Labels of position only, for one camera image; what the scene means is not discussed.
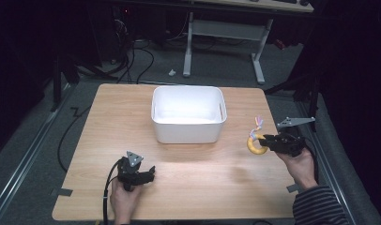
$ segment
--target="desk leg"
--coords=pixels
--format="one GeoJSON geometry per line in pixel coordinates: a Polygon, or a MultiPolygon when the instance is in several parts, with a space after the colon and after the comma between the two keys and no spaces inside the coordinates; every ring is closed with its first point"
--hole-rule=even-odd
{"type": "Polygon", "coordinates": [[[257,82],[259,84],[265,83],[263,70],[261,69],[261,65],[260,65],[260,57],[261,57],[261,53],[263,52],[264,46],[267,42],[267,36],[269,35],[269,31],[270,31],[270,27],[272,26],[272,23],[273,23],[272,19],[267,21],[266,28],[264,29],[263,36],[261,37],[261,40],[260,40],[260,46],[258,47],[258,51],[257,53],[251,54],[251,60],[255,70],[255,76],[257,77],[257,82]]]}
{"type": "Polygon", "coordinates": [[[185,52],[185,62],[184,62],[184,77],[189,77],[191,75],[191,37],[193,33],[193,12],[190,12],[190,21],[188,24],[188,45],[187,51],[185,52]]]}

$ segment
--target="human hand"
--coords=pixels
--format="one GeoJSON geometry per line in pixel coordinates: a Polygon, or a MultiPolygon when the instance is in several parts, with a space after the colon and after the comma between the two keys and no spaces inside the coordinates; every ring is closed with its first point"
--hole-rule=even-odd
{"type": "Polygon", "coordinates": [[[296,157],[282,153],[276,153],[276,155],[284,161],[287,171],[304,190],[317,186],[314,178],[313,157],[308,149],[303,148],[301,154],[296,157]]]}
{"type": "Polygon", "coordinates": [[[117,178],[112,180],[111,205],[114,210],[114,224],[130,224],[131,216],[138,204],[144,185],[126,191],[117,178]]]}

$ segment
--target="gray carpet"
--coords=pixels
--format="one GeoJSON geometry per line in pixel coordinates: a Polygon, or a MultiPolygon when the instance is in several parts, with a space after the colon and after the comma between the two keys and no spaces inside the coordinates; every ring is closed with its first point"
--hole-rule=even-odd
{"type": "MultiPolygon", "coordinates": [[[[137,47],[153,54],[152,67],[141,77],[141,83],[183,83],[214,86],[258,87],[268,89],[284,82],[291,68],[302,50],[302,46],[279,50],[275,46],[267,45],[261,56],[261,65],[265,74],[266,83],[261,86],[256,82],[251,59],[248,54],[233,52],[228,45],[214,45],[208,48],[200,44],[193,52],[192,72],[189,78],[182,77],[185,47],[181,42],[175,46],[165,47],[137,43],[137,47]],[[175,76],[168,73],[173,69],[175,76]]],[[[141,74],[152,62],[152,56],[143,50],[135,50],[134,64],[130,69],[130,76],[135,83],[138,74],[141,74]]],[[[125,76],[122,83],[127,83],[125,76]]],[[[52,85],[45,90],[44,98],[24,119],[21,126],[14,133],[10,141],[0,154],[0,194],[18,166],[24,162],[23,157],[34,146],[40,128],[46,121],[53,121],[51,127],[43,128],[42,142],[33,151],[34,161],[27,161],[28,170],[22,171],[23,180],[19,180],[19,188],[13,189],[12,198],[5,199],[7,204],[1,207],[0,224],[95,224],[95,221],[59,222],[52,218],[55,196],[51,196],[53,188],[60,188],[65,173],[57,159],[57,149],[70,123],[75,119],[73,107],[78,113],[92,104],[97,88],[101,83],[111,83],[95,77],[83,76],[77,85],[66,89],[64,104],[59,111],[51,113],[53,107],[52,85]]],[[[305,117],[305,105],[308,102],[294,102],[291,92],[279,92],[267,96],[269,107],[275,122],[280,122],[286,116],[305,117]]],[[[70,164],[72,154],[81,135],[87,113],[81,116],[71,127],[61,146],[63,165],[70,164]]],[[[301,128],[302,133],[313,141],[320,158],[320,182],[333,185],[340,193],[340,202],[354,224],[381,224],[381,217],[369,200],[363,185],[356,175],[352,164],[348,160],[343,147],[339,142],[335,128],[330,122],[324,100],[319,98],[319,111],[316,116],[317,132],[310,131],[308,126],[301,128]]],[[[294,224],[292,218],[268,219],[272,224],[294,224]]],[[[219,221],[224,224],[246,225],[253,220],[219,221]]]]}

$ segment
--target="white container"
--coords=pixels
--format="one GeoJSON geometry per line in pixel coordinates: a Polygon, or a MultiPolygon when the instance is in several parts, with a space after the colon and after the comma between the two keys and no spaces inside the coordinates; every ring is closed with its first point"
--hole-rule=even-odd
{"type": "Polygon", "coordinates": [[[160,143],[214,143],[226,120],[222,91],[211,86],[160,86],[152,99],[160,143]]]}

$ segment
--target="wooden table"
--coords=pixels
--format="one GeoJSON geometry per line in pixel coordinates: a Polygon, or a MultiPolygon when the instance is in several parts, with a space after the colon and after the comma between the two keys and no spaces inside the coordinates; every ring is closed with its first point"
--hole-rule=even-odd
{"type": "MultiPolygon", "coordinates": [[[[154,85],[103,84],[84,125],[53,210],[56,220],[102,219],[102,194],[112,166],[127,151],[156,166],[134,219],[291,218],[296,193],[284,163],[268,151],[252,154],[246,141],[264,119],[262,134],[276,134],[264,92],[222,87],[228,118],[219,140],[209,144],[162,144],[152,127],[154,85]]],[[[109,218],[113,212],[108,208],[109,218]]]]}

